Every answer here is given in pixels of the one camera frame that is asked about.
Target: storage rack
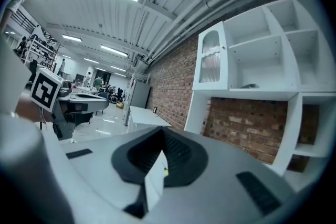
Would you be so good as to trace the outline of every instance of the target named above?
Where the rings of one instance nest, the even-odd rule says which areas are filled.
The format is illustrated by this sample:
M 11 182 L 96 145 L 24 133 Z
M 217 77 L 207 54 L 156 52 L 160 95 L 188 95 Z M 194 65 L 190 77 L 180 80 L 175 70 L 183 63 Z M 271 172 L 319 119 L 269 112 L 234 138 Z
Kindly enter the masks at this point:
M 199 34 L 186 131 L 201 133 L 210 97 L 288 101 L 279 151 L 265 165 L 294 190 L 317 180 L 335 140 L 336 65 L 319 26 L 297 0 L 251 9 Z M 298 143 L 304 104 L 319 106 L 313 145 Z M 309 157 L 303 173 L 288 170 L 293 155 Z
M 34 38 L 29 38 L 28 42 L 31 41 L 31 44 L 29 45 L 29 49 L 26 53 L 25 57 L 21 57 L 21 60 L 24 60 L 24 64 L 27 62 L 32 62 L 30 58 L 32 59 L 39 59 L 43 58 L 44 60 L 38 64 L 41 67 L 48 68 L 52 71 L 55 57 L 57 55 L 57 50 L 51 49 L 51 47 L 47 44 L 46 46 L 42 44 L 42 40 L 38 39 L 36 36 Z

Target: floor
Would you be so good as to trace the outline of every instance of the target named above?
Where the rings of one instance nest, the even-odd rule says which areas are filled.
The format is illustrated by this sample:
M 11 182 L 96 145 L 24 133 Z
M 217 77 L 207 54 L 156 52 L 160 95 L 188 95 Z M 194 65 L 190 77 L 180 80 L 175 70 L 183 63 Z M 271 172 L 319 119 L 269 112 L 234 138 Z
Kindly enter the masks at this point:
M 104 109 L 103 114 L 101 111 L 93 113 L 93 117 L 89 123 L 82 123 L 75 128 L 72 139 L 60 141 L 63 143 L 75 143 L 87 140 L 95 140 L 113 135 L 121 135 L 126 133 L 127 127 L 123 124 L 123 109 L 119 109 L 115 104 L 110 104 Z M 42 130 L 46 128 L 52 130 L 52 123 L 43 124 Z

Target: black railing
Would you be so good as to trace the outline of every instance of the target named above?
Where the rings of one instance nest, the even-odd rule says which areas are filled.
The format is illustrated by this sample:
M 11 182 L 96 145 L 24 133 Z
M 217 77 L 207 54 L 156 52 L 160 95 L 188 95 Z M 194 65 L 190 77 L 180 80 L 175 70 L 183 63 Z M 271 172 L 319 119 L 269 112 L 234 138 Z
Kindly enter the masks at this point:
M 46 42 L 52 46 L 57 44 L 57 40 L 54 39 L 50 34 L 44 32 L 44 37 L 46 38 Z
M 19 9 L 12 14 L 11 18 L 28 33 L 31 34 L 34 31 L 35 25 Z

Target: brick wall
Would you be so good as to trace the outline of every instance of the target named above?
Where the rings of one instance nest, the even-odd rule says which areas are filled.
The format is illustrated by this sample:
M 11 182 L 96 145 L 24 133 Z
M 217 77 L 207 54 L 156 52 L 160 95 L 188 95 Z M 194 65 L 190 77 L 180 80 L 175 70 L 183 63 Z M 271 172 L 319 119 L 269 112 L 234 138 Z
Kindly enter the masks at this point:
M 151 66 L 151 92 L 147 108 L 173 127 L 184 129 L 192 96 L 197 37 Z M 272 163 L 284 134 L 287 102 L 212 98 L 202 134 L 235 145 L 253 157 Z M 300 143 L 312 144 L 316 135 L 318 110 L 304 106 Z M 307 161 L 294 158 L 291 167 Z
M 196 65 L 197 38 L 150 67 L 151 92 L 147 108 L 158 108 L 156 113 L 173 127 L 183 130 L 192 95 Z
M 284 134 L 287 102 L 212 98 L 203 135 L 272 163 Z

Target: white table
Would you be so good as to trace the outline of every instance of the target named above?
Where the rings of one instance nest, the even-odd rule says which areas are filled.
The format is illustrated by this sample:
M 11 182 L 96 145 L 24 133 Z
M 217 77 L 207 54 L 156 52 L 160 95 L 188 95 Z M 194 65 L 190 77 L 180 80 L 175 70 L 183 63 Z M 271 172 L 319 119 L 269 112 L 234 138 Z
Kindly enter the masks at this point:
M 130 110 L 128 132 L 134 132 L 155 126 L 171 127 L 167 121 L 163 120 L 149 109 L 130 106 Z
M 91 90 L 90 88 L 88 87 L 81 87 L 81 86 L 78 86 L 76 87 L 78 90 L 82 91 L 82 92 L 88 92 L 88 93 L 91 93 L 91 94 L 97 94 L 99 91 L 97 90 Z

